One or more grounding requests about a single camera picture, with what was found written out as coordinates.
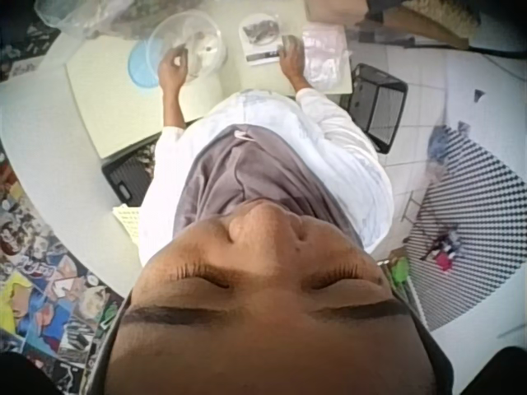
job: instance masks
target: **clear plastic bag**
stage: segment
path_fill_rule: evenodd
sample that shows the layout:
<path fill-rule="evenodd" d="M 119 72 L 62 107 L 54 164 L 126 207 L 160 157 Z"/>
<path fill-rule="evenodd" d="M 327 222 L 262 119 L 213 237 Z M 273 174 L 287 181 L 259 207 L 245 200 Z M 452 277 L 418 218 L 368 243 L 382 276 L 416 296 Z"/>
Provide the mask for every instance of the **clear plastic bag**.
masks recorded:
<path fill-rule="evenodd" d="M 342 79 L 347 61 L 346 35 L 342 26 L 310 23 L 304 28 L 305 71 L 307 81 L 326 91 Z"/>
<path fill-rule="evenodd" d="M 178 12 L 199 6 L 203 0 L 36 0 L 42 21 L 82 39 L 113 35 L 144 40 L 157 25 Z"/>

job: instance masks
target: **right hand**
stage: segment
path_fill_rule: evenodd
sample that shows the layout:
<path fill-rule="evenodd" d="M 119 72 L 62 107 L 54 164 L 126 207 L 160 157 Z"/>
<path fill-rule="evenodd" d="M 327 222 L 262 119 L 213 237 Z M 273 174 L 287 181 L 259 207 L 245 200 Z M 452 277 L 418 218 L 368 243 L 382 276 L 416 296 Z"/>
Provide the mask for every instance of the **right hand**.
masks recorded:
<path fill-rule="evenodd" d="M 294 35 L 284 35 L 282 42 L 283 46 L 278 50 L 278 54 L 280 55 L 280 68 L 283 74 L 291 83 L 298 80 L 305 80 L 303 41 Z"/>
<path fill-rule="evenodd" d="M 176 58 L 180 58 L 180 65 L 174 63 Z M 163 60 L 159 64 L 157 74 L 159 76 L 159 86 L 165 94 L 177 94 L 180 92 L 189 73 L 189 51 L 184 44 L 169 49 Z"/>

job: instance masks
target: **comic print fabric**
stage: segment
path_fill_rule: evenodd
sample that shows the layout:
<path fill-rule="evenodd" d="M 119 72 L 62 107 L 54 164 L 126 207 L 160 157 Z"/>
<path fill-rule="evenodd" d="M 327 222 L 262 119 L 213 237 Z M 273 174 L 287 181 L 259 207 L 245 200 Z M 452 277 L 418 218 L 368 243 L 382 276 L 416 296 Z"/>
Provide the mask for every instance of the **comic print fabric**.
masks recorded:
<path fill-rule="evenodd" d="M 82 393 L 122 303 L 42 220 L 0 143 L 0 352 L 21 353 L 63 393 Z"/>

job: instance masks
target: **pink object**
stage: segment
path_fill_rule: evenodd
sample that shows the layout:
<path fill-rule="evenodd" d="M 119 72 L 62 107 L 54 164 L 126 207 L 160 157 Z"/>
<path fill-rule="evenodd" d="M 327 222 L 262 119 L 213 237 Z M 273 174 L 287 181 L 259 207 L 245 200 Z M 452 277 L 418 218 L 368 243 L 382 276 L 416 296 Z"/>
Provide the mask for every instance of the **pink object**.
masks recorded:
<path fill-rule="evenodd" d="M 448 258 L 448 254 L 446 253 L 438 253 L 436 256 L 436 263 L 443 272 L 452 268 L 452 260 Z"/>

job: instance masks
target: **clear plastic bowl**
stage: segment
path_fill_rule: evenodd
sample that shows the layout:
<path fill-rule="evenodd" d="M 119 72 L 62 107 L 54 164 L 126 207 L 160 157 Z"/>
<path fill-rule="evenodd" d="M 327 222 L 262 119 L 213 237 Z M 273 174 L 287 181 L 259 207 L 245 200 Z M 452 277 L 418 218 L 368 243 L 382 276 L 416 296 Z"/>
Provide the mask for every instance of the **clear plastic bowl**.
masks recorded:
<path fill-rule="evenodd" d="M 226 60 L 222 33 L 205 12 L 186 11 L 166 18 L 147 42 L 147 64 L 157 79 L 157 68 L 165 53 L 185 44 L 189 51 L 186 83 L 217 72 Z"/>

